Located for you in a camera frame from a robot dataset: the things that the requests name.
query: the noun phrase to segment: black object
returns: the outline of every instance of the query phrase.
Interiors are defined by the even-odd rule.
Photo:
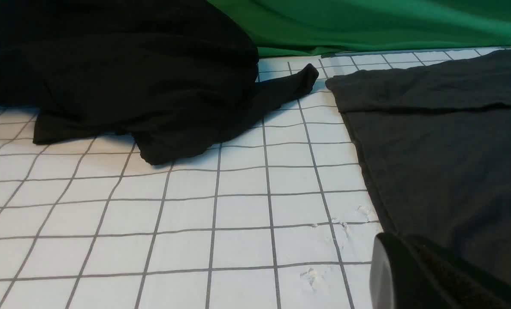
[[[511,284],[511,50],[326,85],[384,230]]]
[[[132,133],[150,164],[192,157],[308,94],[308,65],[255,83],[257,48],[205,0],[0,0],[0,105],[34,143]]]
[[[511,309],[511,286],[416,235],[375,237],[374,309]]]

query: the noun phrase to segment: green backdrop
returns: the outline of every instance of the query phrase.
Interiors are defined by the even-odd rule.
[[[511,45],[511,0],[209,0],[261,57]]]

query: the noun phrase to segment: black cloth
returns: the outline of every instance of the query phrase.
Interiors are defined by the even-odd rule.
[[[326,85],[384,230],[511,284],[511,50]]]
[[[511,286],[419,235],[375,237],[374,309],[511,309]]]
[[[150,164],[192,157],[308,94],[308,65],[255,83],[257,48],[205,0],[0,0],[0,105],[34,143],[132,133]]]

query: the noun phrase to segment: folded fabric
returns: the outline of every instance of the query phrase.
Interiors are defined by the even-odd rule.
[[[0,0],[0,105],[40,108],[37,144],[114,131],[150,164],[199,155],[318,77],[256,83],[258,61],[205,0]]]
[[[326,85],[384,230],[511,284],[511,50]]]

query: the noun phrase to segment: white grid surface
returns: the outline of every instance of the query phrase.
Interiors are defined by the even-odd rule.
[[[312,94],[158,167],[130,136],[36,146],[36,111],[0,108],[0,309],[370,309],[381,226],[324,81],[493,50],[265,59],[312,63]]]

